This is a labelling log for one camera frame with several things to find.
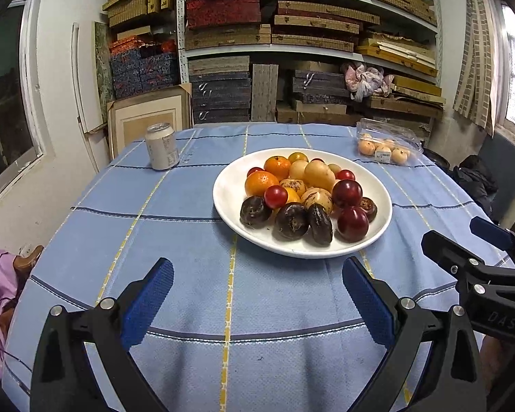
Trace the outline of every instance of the can lid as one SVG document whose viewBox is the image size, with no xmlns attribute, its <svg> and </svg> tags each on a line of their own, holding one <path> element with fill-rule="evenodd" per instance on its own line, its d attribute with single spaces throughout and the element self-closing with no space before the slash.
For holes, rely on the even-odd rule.
<svg viewBox="0 0 515 412">
<path fill-rule="evenodd" d="M 170 127 L 169 122 L 161 122 L 159 124 L 151 125 L 150 127 L 147 127 L 147 133 L 154 133 L 155 131 L 161 131 L 165 130 L 166 128 Z"/>
</svg>

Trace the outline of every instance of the orange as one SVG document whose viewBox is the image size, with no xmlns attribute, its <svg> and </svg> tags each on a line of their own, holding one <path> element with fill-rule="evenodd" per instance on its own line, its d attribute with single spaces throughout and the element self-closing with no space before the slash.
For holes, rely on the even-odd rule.
<svg viewBox="0 0 515 412">
<path fill-rule="evenodd" d="M 290 174 L 291 162 L 285 157 L 270 157 L 265 161 L 263 168 L 266 172 L 272 173 L 279 180 L 285 180 Z"/>
<path fill-rule="evenodd" d="M 296 161 L 307 161 L 309 162 L 309 158 L 307 158 L 305 156 L 305 154 L 301 153 L 300 151 L 295 151 L 293 154 L 291 154 L 289 157 L 288 157 L 288 160 L 291 162 L 291 163 L 294 163 Z"/>
<path fill-rule="evenodd" d="M 272 185 L 279 185 L 278 178 L 269 172 L 258 170 L 246 178 L 244 188 L 248 196 L 263 196 Z"/>
<path fill-rule="evenodd" d="M 286 204 L 301 202 L 301 198 L 299 198 L 298 194 L 294 189 L 292 189 L 291 187 L 285 187 L 284 189 L 286 189 L 286 192 L 288 192 L 288 200 L 286 200 Z"/>
</svg>

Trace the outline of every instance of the price label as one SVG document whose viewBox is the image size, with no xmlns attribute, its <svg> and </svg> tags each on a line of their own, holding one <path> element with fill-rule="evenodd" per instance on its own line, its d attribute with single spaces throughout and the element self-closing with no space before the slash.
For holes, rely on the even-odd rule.
<svg viewBox="0 0 515 412">
<path fill-rule="evenodd" d="M 376 151 L 374 153 L 374 159 L 378 162 L 388 164 L 391 162 L 391 151 Z"/>
</svg>

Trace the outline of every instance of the white bowl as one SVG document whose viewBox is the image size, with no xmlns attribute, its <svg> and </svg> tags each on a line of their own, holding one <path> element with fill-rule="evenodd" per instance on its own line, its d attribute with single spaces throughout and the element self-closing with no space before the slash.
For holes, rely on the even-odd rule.
<svg viewBox="0 0 515 412">
<path fill-rule="evenodd" d="M 297 240 L 285 240 L 282 237 L 273 235 L 273 220 L 260 228 L 252 228 L 240 222 L 240 207 L 247 198 L 244 189 L 246 174 L 253 167 L 263 168 L 267 158 L 275 155 L 288 157 L 295 151 L 305 153 L 309 160 L 320 158 L 327 164 L 337 164 L 342 169 L 348 169 L 355 174 L 356 180 L 363 188 L 363 195 L 371 198 L 378 207 L 376 218 L 370 223 L 368 233 L 359 242 L 348 243 L 336 232 L 336 220 L 332 219 L 334 238 L 327 246 L 318 245 L 308 231 L 302 238 Z M 214 205 L 221 218 L 237 234 L 246 240 L 268 249 L 277 254 L 298 257 L 301 259 L 325 259 L 354 253 L 359 249 L 372 244 L 385 232 L 391 221 L 393 206 L 391 197 L 382 182 L 363 166 L 347 159 L 319 150 L 308 149 L 268 149 L 261 150 L 231 162 L 217 176 L 213 190 Z"/>
</svg>

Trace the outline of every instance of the checkered tablecloth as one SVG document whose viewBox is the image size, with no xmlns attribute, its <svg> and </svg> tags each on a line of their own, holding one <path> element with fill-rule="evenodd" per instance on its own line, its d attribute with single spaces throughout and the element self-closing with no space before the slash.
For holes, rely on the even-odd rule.
<svg viewBox="0 0 515 412">
<path fill-rule="evenodd" d="M 488 264 L 507 263 L 505 253 L 471 235 L 470 219 L 484 213 L 431 161 L 371 162 L 358 156 L 355 134 L 327 125 L 195 128 L 177 134 L 181 161 L 164 172 L 150 168 L 143 142 L 132 143 L 95 177 L 44 250 L 16 308 L 7 351 L 32 366 L 53 305 L 73 311 L 118 296 L 164 256 L 174 266 L 173 288 L 130 352 L 168 410 L 346 411 L 385 348 L 372 341 L 342 284 L 345 257 L 294 259 L 234 234 L 212 200 L 226 165 L 257 150 L 294 147 L 365 166 L 389 191 L 393 220 L 357 257 L 397 295 L 427 308 L 457 303 L 454 279 L 421 252 L 428 230 Z M 123 410 L 94 346 L 87 348 L 109 405 Z M 407 399 L 419 370 L 420 363 L 407 380 Z M 21 411 L 28 410 L 30 378 L 6 356 L 3 387 Z M 396 406 L 404 405 L 401 394 Z"/>
</svg>

